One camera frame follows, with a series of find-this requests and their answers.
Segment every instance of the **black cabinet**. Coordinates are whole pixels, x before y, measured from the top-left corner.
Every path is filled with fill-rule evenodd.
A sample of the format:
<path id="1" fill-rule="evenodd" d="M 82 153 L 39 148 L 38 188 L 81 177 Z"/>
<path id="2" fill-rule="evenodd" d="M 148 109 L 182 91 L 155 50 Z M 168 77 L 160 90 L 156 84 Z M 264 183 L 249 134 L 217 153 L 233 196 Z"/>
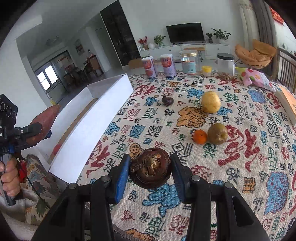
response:
<path id="1" fill-rule="evenodd" d="M 122 66 L 128 65 L 132 59 L 140 58 L 138 47 L 120 2 L 116 1 L 103 9 L 101 16 Z"/>

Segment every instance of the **television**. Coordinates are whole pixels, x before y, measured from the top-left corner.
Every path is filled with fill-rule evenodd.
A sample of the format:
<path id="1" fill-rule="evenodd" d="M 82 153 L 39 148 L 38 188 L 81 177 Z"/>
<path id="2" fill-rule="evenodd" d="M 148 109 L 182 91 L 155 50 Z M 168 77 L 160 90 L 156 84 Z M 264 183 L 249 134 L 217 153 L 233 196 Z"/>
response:
<path id="1" fill-rule="evenodd" d="M 171 43 L 204 41 L 201 23 L 185 23 L 167 26 Z"/>

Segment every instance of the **purple canister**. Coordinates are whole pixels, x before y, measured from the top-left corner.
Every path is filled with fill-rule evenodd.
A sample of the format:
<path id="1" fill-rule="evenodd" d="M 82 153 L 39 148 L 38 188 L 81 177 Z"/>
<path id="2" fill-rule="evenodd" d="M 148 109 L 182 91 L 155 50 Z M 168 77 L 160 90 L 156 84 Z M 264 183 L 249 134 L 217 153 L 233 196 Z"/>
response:
<path id="1" fill-rule="evenodd" d="M 152 56 L 143 58 L 142 61 L 143 61 L 147 78 L 155 78 L 156 76 L 158 76 L 158 72 L 154 66 L 154 61 Z"/>
<path id="2" fill-rule="evenodd" d="M 172 54 L 163 54 L 160 56 L 161 64 L 163 65 L 163 70 L 166 77 L 177 76 L 175 62 L 173 60 Z"/>

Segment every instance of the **orange lounge chair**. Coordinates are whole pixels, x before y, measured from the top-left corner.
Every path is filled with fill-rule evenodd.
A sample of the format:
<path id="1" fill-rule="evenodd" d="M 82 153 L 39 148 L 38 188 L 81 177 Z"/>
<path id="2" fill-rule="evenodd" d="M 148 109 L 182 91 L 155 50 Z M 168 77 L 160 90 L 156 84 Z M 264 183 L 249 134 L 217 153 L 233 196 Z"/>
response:
<path id="1" fill-rule="evenodd" d="M 234 52 L 243 63 L 255 69 L 262 69 L 268 66 L 276 54 L 276 48 L 256 39 L 253 39 L 253 47 L 254 49 L 249 51 L 240 45 L 236 45 Z"/>

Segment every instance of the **open box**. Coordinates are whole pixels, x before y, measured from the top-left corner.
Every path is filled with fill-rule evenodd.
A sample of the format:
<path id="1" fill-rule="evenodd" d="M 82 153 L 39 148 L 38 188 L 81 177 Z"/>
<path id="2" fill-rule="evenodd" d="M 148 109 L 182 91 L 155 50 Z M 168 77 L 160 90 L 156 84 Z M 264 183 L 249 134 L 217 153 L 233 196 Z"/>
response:
<path id="1" fill-rule="evenodd" d="M 101 136 L 132 93 L 124 74 L 90 84 L 71 100 L 58 114 L 52 136 L 37 145 L 50 163 L 49 172 L 67 183 L 76 182 Z M 57 144 L 62 146 L 54 156 Z"/>

